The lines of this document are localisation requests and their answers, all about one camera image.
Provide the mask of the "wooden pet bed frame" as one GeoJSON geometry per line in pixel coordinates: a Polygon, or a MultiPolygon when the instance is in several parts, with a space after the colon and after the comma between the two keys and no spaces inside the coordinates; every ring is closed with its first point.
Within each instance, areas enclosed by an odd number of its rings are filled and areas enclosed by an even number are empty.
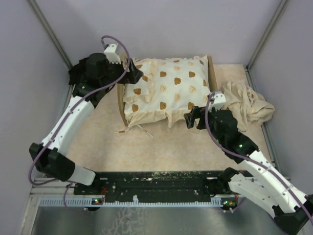
{"type": "MultiPolygon", "coordinates": [[[[217,80],[215,76],[213,60],[210,55],[207,55],[206,58],[208,59],[208,65],[206,66],[208,70],[207,86],[210,89],[210,91],[216,92],[218,91],[218,85],[217,85],[217,80]]],[[[122,85],[122,84],[117,85],[117,101],[118,101],[119,112],[120,112],[123,124],[125,126],[128,126],[128,123],[124,114],[124,108],[125,108],[125,102],[123,102],[124,90],[125,90],[125,85],[122,85]]]]}

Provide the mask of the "bear print white cushion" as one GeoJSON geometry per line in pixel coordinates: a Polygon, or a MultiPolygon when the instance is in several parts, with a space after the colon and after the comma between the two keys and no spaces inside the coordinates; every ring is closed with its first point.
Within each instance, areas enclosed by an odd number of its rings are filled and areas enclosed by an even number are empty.
{"type": "Polygon", "coordinates": [[[183,120],[183,115],[194,106],[202,107],[207,103],[211,91],[207,86],[206,55],[156,60],[158,70],[154,76],[155,94],[150,102],[132,102],[131,88],[134,85],[125,85],[123,102],[127,130],[161,120],[167,120],[168,126],[172,127],[177,121],[183,120]]]}

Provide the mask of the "small bear print cloth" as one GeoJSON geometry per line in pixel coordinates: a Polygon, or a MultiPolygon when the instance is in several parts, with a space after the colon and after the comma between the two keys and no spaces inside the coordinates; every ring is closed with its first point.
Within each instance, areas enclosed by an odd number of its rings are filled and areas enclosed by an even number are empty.
{"type": "Polygon", "coordinates": [[[131,88],[132,92],[132,102],[144,101],[146,103],[150,102],[155,94],[155,83],[154,76],[158,70],[158,63],[156,59],[143,59],[136,60],[135,66],[143,75],[140,80],[131,88]]]}

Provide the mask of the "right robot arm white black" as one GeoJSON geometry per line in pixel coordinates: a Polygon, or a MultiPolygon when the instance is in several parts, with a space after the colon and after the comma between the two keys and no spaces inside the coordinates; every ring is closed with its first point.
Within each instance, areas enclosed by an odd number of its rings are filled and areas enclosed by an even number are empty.
{"type": "Polygon", "coordinates": [[[197,129],[207,129],[225,155],[257,179],[254,183],[228,168],[220,175],[221,192],[235,192],[254,202],[288,235],[298,234],[307,222],[312,222],[313,196],[297,189],[266,159],[259,147],[238,130],[231,111],[195,106],[184,118],[188,128],[198,119],[197,129]]]}

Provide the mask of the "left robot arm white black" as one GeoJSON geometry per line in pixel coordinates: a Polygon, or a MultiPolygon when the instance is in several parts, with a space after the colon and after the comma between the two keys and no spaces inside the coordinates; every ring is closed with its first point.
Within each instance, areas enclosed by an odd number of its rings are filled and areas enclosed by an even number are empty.
{"type": "Polygon", "coordinates": [[[32,171],[51,176],[54,180],[84,185],[91,194],[98,193],[102,183],[90,169],[78,166],[67,158],[67,153],[81,125],[99,101],[115,84],[136,84],[143,72],[134,65],[129,54],[115,52],[93,53],[79,60],[69,71],[69,84],[75,86],[67,109],[50,133],[29,148],[33,163],[28,173],[31,184],[32,171]]]}

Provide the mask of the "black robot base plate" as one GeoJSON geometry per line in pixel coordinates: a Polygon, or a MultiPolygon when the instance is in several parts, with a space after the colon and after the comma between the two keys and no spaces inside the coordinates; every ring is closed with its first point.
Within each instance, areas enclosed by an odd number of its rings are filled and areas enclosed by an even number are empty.
{"type": "Polygon", "coordinates": [[[227,184],[237,173],[224,171],[97,172],[90,186],[77,184],[74,195],[102,195],[105,201],[140,203],[209,202],[217,195],[233,195],[227,184]]]}

